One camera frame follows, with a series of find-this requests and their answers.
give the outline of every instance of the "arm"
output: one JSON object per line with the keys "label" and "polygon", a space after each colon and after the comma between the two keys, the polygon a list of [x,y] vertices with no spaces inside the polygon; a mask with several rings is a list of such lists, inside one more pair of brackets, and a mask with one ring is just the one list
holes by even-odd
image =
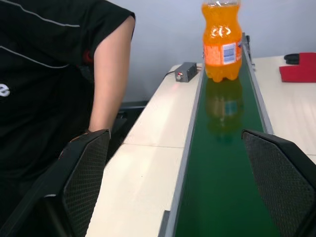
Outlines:
{"label": "arm", "polygon": [[135,27],[128,17],[94,53],[94,102],[90,131],[110,129],[121,105],[129,70],[130,43]]}

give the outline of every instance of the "person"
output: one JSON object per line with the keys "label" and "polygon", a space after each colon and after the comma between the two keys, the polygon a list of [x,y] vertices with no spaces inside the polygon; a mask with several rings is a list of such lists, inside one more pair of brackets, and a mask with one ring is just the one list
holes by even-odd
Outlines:
{"label": "person", "polygon": [[[0,0],[2,190],[24,194],[72,139],[111,129],[134,27],[105,0]],[[79,69],[91,63],[94,84]]]}

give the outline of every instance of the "black t-shirt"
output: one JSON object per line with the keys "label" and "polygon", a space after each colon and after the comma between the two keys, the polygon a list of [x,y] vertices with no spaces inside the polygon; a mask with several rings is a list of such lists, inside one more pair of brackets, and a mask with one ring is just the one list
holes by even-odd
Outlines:
{"label": "black t-shirt", "polygon": [[42,172],[89,123],[78,65],[134,14],[105,0],[0,0],[0,178]]}

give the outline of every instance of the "mesh panel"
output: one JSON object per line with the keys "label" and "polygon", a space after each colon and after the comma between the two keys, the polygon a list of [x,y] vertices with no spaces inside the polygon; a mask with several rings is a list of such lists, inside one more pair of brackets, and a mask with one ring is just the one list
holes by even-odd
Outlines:
{"label": "mesh panel", "polygon": [[260,196],[281,236],[292,237],[315,203],[315,191],[274,144],[249,133],[243,140]]}
{"label": "mesh panel", "polygon": [[64,188],[64,206],[76,237],[84,237],[99,196],[107,156],[107,135],[85,149]]}

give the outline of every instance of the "bottle label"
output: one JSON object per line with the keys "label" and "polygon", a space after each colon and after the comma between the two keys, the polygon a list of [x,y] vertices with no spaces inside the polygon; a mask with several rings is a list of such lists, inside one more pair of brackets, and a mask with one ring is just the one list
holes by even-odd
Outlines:
{"label": "bottle label", "polygon": [[235,63],[241,59],[241,40],[224,45],[204,44],[205,64],[223,66]]}

